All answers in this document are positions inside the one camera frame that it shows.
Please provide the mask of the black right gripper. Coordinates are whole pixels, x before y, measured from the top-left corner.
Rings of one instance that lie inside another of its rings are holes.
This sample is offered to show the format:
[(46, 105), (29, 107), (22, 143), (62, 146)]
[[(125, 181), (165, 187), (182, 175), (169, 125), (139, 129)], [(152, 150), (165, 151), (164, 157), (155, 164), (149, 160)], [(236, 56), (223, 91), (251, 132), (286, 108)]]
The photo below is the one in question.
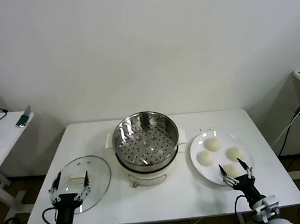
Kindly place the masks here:
[(237, 158), (237, 160), (247, 174), (237, 177), (237, 168), (233, 164), (225, 164), (224, 166), (219, 165), (222, 181), (224, 184), (233, 187), (235, 190), (240, 190), (245, 195), (249, 207), (252, 209), (253, 206), (264, 199), (265, 196), (260, 194), (254, 186), (255, 177), (253, 168), (250, 168), (246, 162), (242, 161), (240, 158)]

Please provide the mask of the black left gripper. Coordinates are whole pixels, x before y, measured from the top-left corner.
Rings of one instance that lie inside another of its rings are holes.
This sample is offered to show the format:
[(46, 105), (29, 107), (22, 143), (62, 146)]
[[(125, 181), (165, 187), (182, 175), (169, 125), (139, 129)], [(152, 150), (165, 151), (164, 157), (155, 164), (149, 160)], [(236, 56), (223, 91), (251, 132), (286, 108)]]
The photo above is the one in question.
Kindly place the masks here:
[(51, 188), (48, 190), (50, 201), (57, 210), (56, 224), (73, 224), (75, 209), (81, 205), (81, 200), (84, 200), (90, 194), (91, 187), (89, 185), (88, 172), (85, 172), (83, 190), (81, 193), (58, 194), (58, 187), (61, 179), (61, 171), (54, 179)]

